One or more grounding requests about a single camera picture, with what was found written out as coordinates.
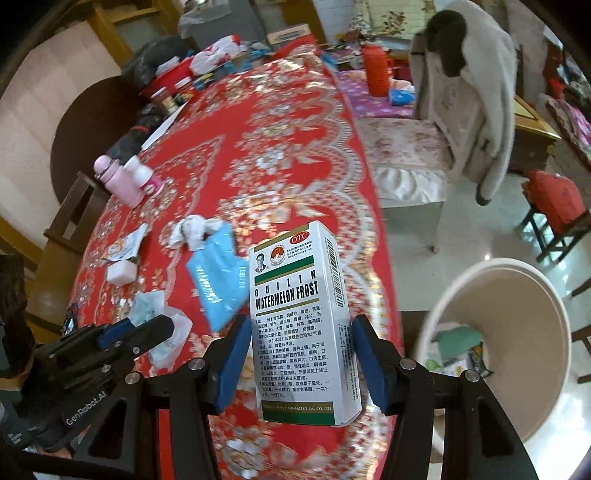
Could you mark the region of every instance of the red tablecloth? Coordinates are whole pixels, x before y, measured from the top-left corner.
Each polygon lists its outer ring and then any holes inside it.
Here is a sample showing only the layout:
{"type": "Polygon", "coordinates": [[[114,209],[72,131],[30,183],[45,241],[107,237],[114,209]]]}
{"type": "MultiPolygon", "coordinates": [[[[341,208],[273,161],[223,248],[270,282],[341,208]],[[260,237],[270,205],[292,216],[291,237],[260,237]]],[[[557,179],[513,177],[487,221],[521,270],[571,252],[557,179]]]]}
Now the red tablecloth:
{"type": "MultiPolygon", "coordinates": [[[[117,321],[126,313],[122,299],[165,290],[167,304],[193,321],[176,367],[202,356],[215,336],[185,268],[191,252],[167,248],[175,222],[194,213],[220,217],[232,224],[238,254],[246,255],[249,247],[318,219],[336,234],[351,315],[366,313],[381,336],[401,347],[381,211],[350,112],[314,47],[289,50],[283,59],[211,87],[142,155],[165,180],[164,190],[134,210],[109,201],[74,288],[81,325],[117,321]],[[101,256],[143,222],[150,232],[138,279],[116,288],[105,281],[101,256]]],[[[136,368],[144,375],[166,373],[151,367],[146,355],[136,368]]],[[[365,393],[362,398],[361,415],[344,428],[258,421],[249,353],[234,402],[210,417],[222,476],[372,478],[388,424],[365,393]]],[[[163,476],[170,478],[167,419],[161,417],[163,476]]]]}

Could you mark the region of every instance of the stool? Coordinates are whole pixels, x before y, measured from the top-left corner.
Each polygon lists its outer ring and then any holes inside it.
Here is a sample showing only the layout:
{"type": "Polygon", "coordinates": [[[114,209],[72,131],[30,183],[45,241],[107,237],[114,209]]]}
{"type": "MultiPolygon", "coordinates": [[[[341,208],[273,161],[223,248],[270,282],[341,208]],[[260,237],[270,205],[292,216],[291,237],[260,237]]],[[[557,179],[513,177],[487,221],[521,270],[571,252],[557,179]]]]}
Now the stool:
{"type": "Polygon", "coordinates": [[[576,185],[566,177],[552,175],[545,171],[534,170],[528,173],[529,181],[522,184],[523,193],[530,211],[520,227],[528,223],[540,244],[541,253],[537,261],[541,262],[550,252],[561,252],[557,263],[575,247],[591,229],[591,212],[586,209],[576,185]],[[534,215],[541,213],[546,216],[546,223],[538,227],[534,215]],[[546,243],[543,232],[550,227],[553,238],[546,243]]]}

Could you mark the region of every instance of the red thermos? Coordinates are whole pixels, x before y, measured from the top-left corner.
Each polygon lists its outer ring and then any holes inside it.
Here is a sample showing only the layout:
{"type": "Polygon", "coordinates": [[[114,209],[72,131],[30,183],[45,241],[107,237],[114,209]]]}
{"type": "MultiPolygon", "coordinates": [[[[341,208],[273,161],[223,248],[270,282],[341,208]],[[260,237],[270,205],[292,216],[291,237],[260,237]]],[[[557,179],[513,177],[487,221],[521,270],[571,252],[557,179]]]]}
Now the red thermos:
{"type": "Polygon", "coordinates": [[[379,45],[365,45],[362,54],[368,77],[369,94],[374,97],[387,97],[390,89],[387,53],[379,45]]]}

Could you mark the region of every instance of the green cloth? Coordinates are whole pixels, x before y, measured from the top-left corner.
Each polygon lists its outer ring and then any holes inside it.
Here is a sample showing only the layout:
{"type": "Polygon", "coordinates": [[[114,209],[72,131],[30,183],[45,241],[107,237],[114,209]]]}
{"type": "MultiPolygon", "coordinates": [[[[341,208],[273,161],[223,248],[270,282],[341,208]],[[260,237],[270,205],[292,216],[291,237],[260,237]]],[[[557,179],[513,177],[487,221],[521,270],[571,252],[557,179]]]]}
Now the green cloth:
{"type": "Polygon", "coordinates": [[[443,361],[466,353],[470,348],[480,345],[482,334],[466,325],[439,332],[435,337],[439,343],[439,353],[443,361]]]}

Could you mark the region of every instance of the screw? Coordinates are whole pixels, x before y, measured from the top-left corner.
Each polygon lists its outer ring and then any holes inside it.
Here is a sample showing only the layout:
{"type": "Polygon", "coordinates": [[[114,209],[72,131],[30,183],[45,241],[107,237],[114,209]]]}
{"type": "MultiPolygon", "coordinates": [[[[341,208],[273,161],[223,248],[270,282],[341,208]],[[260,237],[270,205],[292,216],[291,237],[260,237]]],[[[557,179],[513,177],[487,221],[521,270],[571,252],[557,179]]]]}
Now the screw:
{"type": "Polygon", "coordinates": [[[125,383],[127,383],[128,385],[133,385],[139,382],[140,378],[142,378],[142,376],[139,373],[131,372],[130,374],[127,374],[125,376],[125,383]]]}
{"type": "Polygon", "coordinates": [[[205,367],[205,360],[203,358],[189,360],[189,370],[201,370],[203,367],[205,367]]]}
{"type": "Polygon", "coordinates": [[[466,370],[464,372],[464,375],[466,376],[466,380],[468,380],[469,382],[476,383],[480,380],[479,373],[474,370],[466,370]]]}
{"type": "Polygon", "coordinates": [[[404,370],[414,370],[417,367],[417,363],[412,358],[403,358],[400,360],[400,367],[404,370]]]}

